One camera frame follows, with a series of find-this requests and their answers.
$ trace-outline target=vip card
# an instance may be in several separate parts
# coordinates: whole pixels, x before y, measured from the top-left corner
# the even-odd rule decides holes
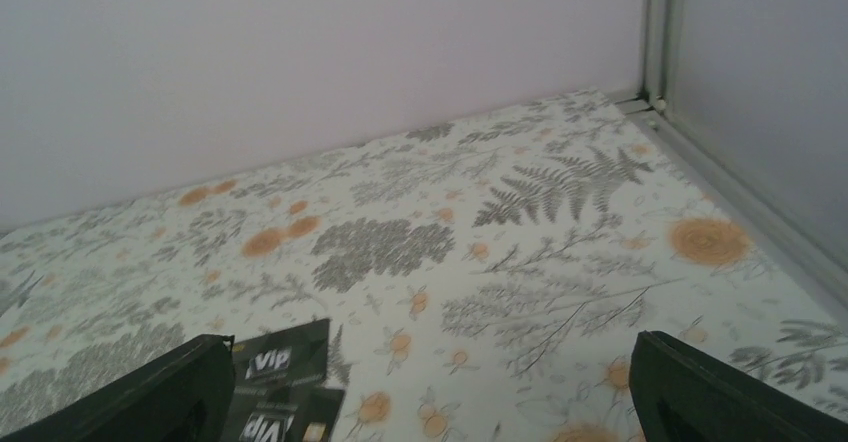
[[[330,320],[316,320],[233,346],[236,385],[291,387],[327,377]]]
[[[221,442],[327,442],[343,400],[322,387],[237,387]]]
[[[299,401],[308,395],[308,387],[236,387],[221,442],[287,442]]]

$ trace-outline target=floral pattern floor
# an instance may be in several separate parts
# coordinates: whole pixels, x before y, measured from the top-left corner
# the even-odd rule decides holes
[[[19,229],[0,290],[0,433],[323,317],[333,440],[643,440],[646,329],[848,415],[848,337],[595,91]]]

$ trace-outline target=white wall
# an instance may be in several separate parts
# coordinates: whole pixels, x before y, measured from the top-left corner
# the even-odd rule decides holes
[[[642,0],[0,0],[0,227],[594,84]]]

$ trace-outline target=gray leaf print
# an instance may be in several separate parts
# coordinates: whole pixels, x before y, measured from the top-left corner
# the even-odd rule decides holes
[[[844,350],[848,337],[839,327],[810,320],[784,320],[781,332],[787,334],[776,342],[794,345],[793,352],[775,356],[765,347],[741,347],[730,354],[730,360],[746,373],[755,373],[764,381],[778,385],[795,384],[801,390],[824,380],[830,370],[840,372],[848,358],[828,358],[831,349]]]
[[[498,150],[477,151],[473,147],[440,152],[426,162],[415,159],[393,159],[383,164],[382,175],[376,180],[361,182],[351,191],[356,205],[377,201],[392,201],[405,197],[421,184],[441,183],[453,176],[472,179],[495,168],[500,157]]]
[[[333,164],[338,162],[338,160],[343,156],[344,151],[335,150],[333,152],[327,152],[324,154],[294,159],[289,162],[285,162],[283,165],[299,173],[310,172],[314,170],[327,170],[331,168]]]
[[[70,332],[93,341],[99,337],[112,335],[122,328],[144,324],[157,314],[167,314],[179,308],[180,301],[171,297],[163,297],[149,307],[145,307],[139,301],[145,288],[135,286],[119,292],[113,299],[115,302],[108,309],[84,319]]]
[[[35,271],[32,271],[26,280],[15,287],[12,287],[12,282],[0,279],[0,317],[3,317],[3,314],[12,307],[23,307],[29,299],[29,293],[44,278],[44,276],[39,277],[33,282],[34,276]]]
[[[350,385],[350,369],[353,364],[346,362],[342,353],[342,329],[344,329],[344,325],[339,326],[339,331],[336,332],[336,336],[330,342],[327,371],[347,387]]]
[[[570,140],[552,140],[545,144],[545,152],[550,154],[561,154],[571,147]]]
[[[70,233],[65,234],[65,240],[74,239],[93,229],[103,230],[113,221],[117,221],[119,217],[124,215],[124,213],[135,203],[135,200],[131,200],[128,202],[122,202],[107,207],[101,207],[99,209],[88,210],[69,217],[68,219],[66,219],[66,223],[68,225],[72,225],[77,222],[79,222],[79,225],[71,229]]]
[[[373,162],[385,159],[386,156],[388,154],[392,153],[392,152],[404,152],[404,151],[405,151],[404,147],[397,148],[397,149],[390,147],[390,148],[384,149],[380,152],[365,152],[364,154],[360,155],[359,158],[357,158],[357,159],[343,160],[343,161],[339,162],[335,167],[332,167],[330,170],[328,170],[327,173],[324,174],[322,177],[316,179],[314,182],[309,184],[309,186],[311,187],[315,184],[318,184],[319,182],[323,182],[323,181],[329,180],[329,179],[335,179],[335,178],[339,178],[339,177],[349,177],[354,169],[367,168]]]
[[[100,269],[84,269],[68,276],[60,296],[39,294],[30,298],[23,306],[19,322],[41,324],[95,301],[109,301],[110,309],[90,317],[87,322],[81,322],[80,329],[102,328],[106,333],[112,333],[112,329],[107,329],[106,325],[117,329],[123,323],[121,321],[129,320],[130,314],[138,315],[138,311],[129,310],[125,304],[155,286],[159,276],[151,274],[147,268],[145,264],[120,267],[109,275]],[[121,312],[124,309],[128,310],[127,314]]]
[[[202,267],[233,237],[241,233],[247,220],[245,210],[208,210],[191,221],[188,229],[171,237],[165,247],[153,254],[159,262],[172,261],[184,247],[194,247],[195,267]]]
[[[241,187],[230,191],[234,199],[247,196],[267,197],[278,192],[297,190],[310,181],[309,178],[301,178],[296,175],[278,175],[267,182],[257,182],[247,187]]]
[[[504,135],[524,134],[539,127],[539,123],[550,119],[551,117],[547,115],[527,115],[518,120],[497,122],[486,131],[472,132],[466,135],[459,143],[485,142]]]
[[[813,404],[837,418],[848,420],[848,389],[834,384],[830,386],[828,393],[832,398],[815,397]]]
[[[105,249],[106,247],[114,245],[118,241],[127,238],[126,235],[112,230],[101,230],[94,235],[87,234],[88,231],[89,230],[85,230],[79,234],[71,234],[66,238],[66,240],[70,241],[70,243],[63,244],[61,248],[56,250],[45,252],[44,258],[39,262],[47,264],[54,260],[66,261],[78,255],[88,257],[102,249]]]
[[[571,231],[566,247],[593,242],[593,235],[581,240],[576,230]],[[551,260],[553,242],[544,241],[543,250],[527,259],[508,255],[487,269],[487,272],[521,274],[522,283],[490,282],[478,287],[475,295],[448,300],[443,304],[442,330],[456,335],[476,338],[493,329],[495,345],[508,356],[503,365],[512,376],[543,374],[550,356],[558,353],[560,345],[573,329],[580,336],[591,336],[613,327],[633,327],[651,315],[650,305],[644,299],[654,287],[686,279],[668,279],[655,272],[654,263],[629,256],[590,254],[584,270],[592,277],[560,277],[541,279],[541,270],[528,268]],[[517,247],[510,251],[517,254]],[[557,257],[560,264],[585,262],[581,257]],[[647,278],[651,282],[643,287],[610,291],[600,281],[610,275]],[[575,301],[575,296],[583,299]]]
[[[540,212],[548,221],[556,222],[559,207],[565,200],[568,200],[571,217],[575,221],[580,220],[590,198],[595,209],[606,214],[613,192],[626,182],[642,185],[637,171],[653,172],[648,164],[636,162],[621,149],[618,149],[618,160],[595,147],[589,146],[589,149],[595,154],[594,161],[550,157],[565,165],[565,169],[514,166],[513,170],[524,178],[501,177],[509,189],[489,189],[496,201],[483,203],[474,227],[507,222],[520,225],[522,213],[536,224],[539,223]]]
[[[545,237],[541,240],[542,246],[526,257],[521,257],[518,244],[514,244],[503,258],[486,267],[483,272],[534,276],[542,273],[539,268],[539,264],[542,262],[554,260],[560,263],[578,262],[581,259],[572,255],[571,249],[576,245],[589,244],[608,238],[610,234],[602,231],[603,228],[599,224],[586,233],[580,233],[576,228],[572,228],[561,243],[555,242],[553,238]]]
[[[406,138],[418,139],[421,142],[429,142],[431,140],[447,137],[448,134],[450,134],[451,129],[453,129],[453,124],[435,125],[433,127],[426,127],[424,129],[413,130],[412,132],[406,134]]]
[[[144,324],[135,334],[82,349],[58,373],[50,369],[29,374],[0,393],[0,434],[70,405],[177,347],[184,338],[181,324]]]
[[[210,285],[203,291],[201,297],[203,300],[211,300],[225,293],[230,294],[232,301],[250,295],[250,305],[257,302],[271,302],[271,309],[282,308],[291,303],[312,301],[320,305],[324,311],[328,310],[327,303],[306,290],[306,284],[293,274],[287,274],[280,282],[266,273],[255,282],[231,280],[223,287]]]
[[[553,395],[523,400],[515,408],[528,420],[544,427],[557,427],[568,421],[568,403]]]
[[[407,276],[424,259],[441,263],[453,247],[453,231],[435,223],[413,229],[405,219],[345,222],[327,229],[312,248],[312,255],[331,254],[313,271],[315,285],[347,292],[372,270]]]

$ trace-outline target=metal frame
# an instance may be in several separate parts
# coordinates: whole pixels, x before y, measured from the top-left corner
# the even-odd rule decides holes
[[[687,175],[755,236],[757,242],[834,319],[848,329],[848,264],[827,254],[797,219],[778,211],[757,181],[745,180],[713,147],[699,142],[691,122],[674,111],[674,76],[685,0],[647,0],[640,97],[654,110],[632,116]],[[625,113],[631,106],[622,106]]]

